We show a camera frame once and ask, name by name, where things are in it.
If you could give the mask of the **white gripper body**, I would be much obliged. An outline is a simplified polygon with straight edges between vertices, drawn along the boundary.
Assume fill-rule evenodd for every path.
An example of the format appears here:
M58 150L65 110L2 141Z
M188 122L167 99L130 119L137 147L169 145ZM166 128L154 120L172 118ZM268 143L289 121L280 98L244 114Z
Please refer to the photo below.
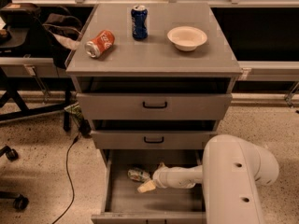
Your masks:
M158 188L165 189L170 187L168 183L168 173L169 173L169 168L166 166L158 168L153 173L152 179Z

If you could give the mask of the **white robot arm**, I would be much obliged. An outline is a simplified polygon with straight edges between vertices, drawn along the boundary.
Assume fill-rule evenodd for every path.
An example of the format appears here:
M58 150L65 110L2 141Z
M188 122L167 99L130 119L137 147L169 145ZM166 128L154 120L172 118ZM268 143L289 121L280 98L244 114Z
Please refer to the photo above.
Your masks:
M265 224L257 187L276 182L279 165L266 148L221 134L205 146L202 163L192 168L161 163L140 193L157 188L203 189L206 224Z

